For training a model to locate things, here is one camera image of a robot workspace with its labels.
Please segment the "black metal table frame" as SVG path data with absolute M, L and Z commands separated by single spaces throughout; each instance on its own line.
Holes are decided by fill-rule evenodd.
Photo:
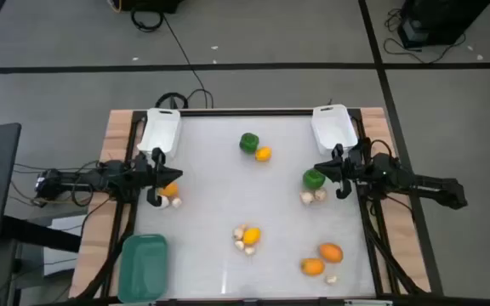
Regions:
M 299 200 L 303 173 L 324 162 L 311 127 L 312 109 L 183 110 L 179 145 L 170 167 L 183 171 L 179 208 L 157 209 L 140 191 L 131 202 L 97 195 L 84 228 L 70 299 L 116 304 L 121 258 L 107 256 L 132 235 L 163 235 L 168 243 L 168 287 L 156 303 L 301 303 L 347 298 L 386 298 L 438 293 L 436 269 L 423 244 L 425 224 L 418 197 L 393 194 L 383 201 L 353 184 L 344 200 L 335 185 L 311 206 Z M 270 147 L 256 161 L 239 147 L 244 133 Z M 232 231 L 259 228 L 248 256 Z M 318 252 L 339 245 L 341 263 Z M 325 263 L 321 275 L 300 270 L 304 258 Z M 327 275 L 336 275 L 329 285 Z

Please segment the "white plastic basket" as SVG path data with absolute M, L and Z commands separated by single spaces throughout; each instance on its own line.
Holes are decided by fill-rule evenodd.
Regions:
M 141 152 L 151 153 L 159 148 L 166 157 L 173 158 L 176 154 L 181 130 L 181 116 L 178 110 L 150 108 L 147 122 L 137 148 Z
M 329 156 L 337 144 L 348 150 L 358 142 L 348 109 L 344 105 L 314 108 L 311 127 L 317 148 L 323 156 Z

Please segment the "white sheet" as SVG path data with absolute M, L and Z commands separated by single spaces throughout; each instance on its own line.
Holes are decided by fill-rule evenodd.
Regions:
M 49 226 L 52 230 L 63 230 L 68 234 L 80 235 L 86 215 L 55 218 Z M 45 277 L 59 272 L 75 269 L 78 255 L 75 252 L 60 251 L 45 247 L 43 249 L 43 275 Z

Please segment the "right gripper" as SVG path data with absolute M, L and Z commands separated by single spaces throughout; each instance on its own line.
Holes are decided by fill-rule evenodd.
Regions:
M 358 168 L 362 164 L 362 153 L 356 147 L 348 151 L 346 158 L 343 158 L 343 154 L 343 145 L 336 144 L 333 149 L 334 160 L 314 165 L 314 168 L 331 182 L 339 182 L 339 188 L 336 189 L 338 199 L 345 199 L 351 193 L 351 181 L 356 179 Z

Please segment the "black box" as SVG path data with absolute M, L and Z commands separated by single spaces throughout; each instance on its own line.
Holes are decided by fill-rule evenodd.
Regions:
M 112 0 L 118 9 L 174 14 L 184 0 Z

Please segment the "green bell pepper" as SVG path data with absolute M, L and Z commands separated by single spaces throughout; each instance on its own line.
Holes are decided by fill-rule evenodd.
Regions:
M 305 188 L 318 190 L 324 185 L 326 176 L 315 168 L 311 168 L 304 172 L 302 180 Z
M 254 133 L 244 133 L 239 142 L 239 147 L 242 151 L 248 154 L 253 154 L 259 145 L 259 137 Z

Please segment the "black beam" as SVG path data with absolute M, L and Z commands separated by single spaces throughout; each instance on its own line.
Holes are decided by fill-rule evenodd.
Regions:
M 50 229 L 10 216 L 3 217 L 0 237 L 74 253 L 78 253 L 82 240 L 79 235 L 73 235 L 58 229 Z

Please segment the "orange fruit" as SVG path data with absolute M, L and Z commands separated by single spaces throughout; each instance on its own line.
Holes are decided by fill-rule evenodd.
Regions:
M 166 196 L 167 198 L 173 198 L 179 195 L 179 185 L 175 182 L 168 184 L 164 188 L 158 189 L 160 196 Z
M 299 264 L 300 270 L 304 275 L 318 276 L 325 270 L 325 263 L 320 258 L 304 258 Z
M 344 253 L 339 245 L 333 243 L 323 243 L 318 247 L 319 255 L 329 263 L 341 263 Z

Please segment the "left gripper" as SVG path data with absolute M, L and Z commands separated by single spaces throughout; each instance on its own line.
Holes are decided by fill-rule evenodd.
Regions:
M 147 201 L 154 207 L 161 207 L 163 198 L 158 195 L 158 173 L 159 167 L 165 162 L 165 155 L 160 148 L 151 151 L 151 159 L 146 154 L 139 153 L 136 156 L 136 174 L 139 180 L 138 186 L 141 189 L 147 188 Z M 162 187 L 173 183 L 183 175 L 183 171 L 170 167 L 162 168 Z

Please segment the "green plastic basket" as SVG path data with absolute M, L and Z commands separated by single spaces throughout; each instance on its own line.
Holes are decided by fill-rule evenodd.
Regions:
M 153 302 L 168 287 L 168 243 L 163 235 L 132 235 L 122 246 L 118 299 L 123 303 Z

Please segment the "black equipment case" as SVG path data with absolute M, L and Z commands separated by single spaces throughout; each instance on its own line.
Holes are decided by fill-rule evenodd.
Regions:
M 490 0 L 406 0 L 397 34 L 404 48 L 454 44 Z

